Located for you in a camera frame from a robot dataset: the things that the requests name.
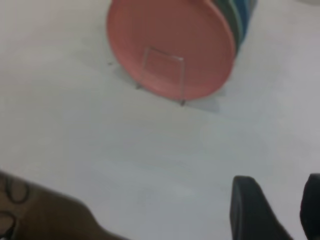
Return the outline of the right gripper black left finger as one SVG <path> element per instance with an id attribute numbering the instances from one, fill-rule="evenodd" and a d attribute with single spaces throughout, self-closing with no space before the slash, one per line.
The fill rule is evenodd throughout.
<path id="1" fill-rule="evenodd" d="M 234 240 L 291 240 L 260 185 L 250 176 L 235 176 L 229 212 Z"/>

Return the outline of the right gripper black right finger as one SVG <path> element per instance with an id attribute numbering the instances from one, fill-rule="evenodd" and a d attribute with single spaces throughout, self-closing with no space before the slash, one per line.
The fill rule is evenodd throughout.
<path id="1" fill-rule="evenodd" d="M 303 190 L 300 222 L 308 240 L 320 239 L 320 174 L 310 174 Z"/>

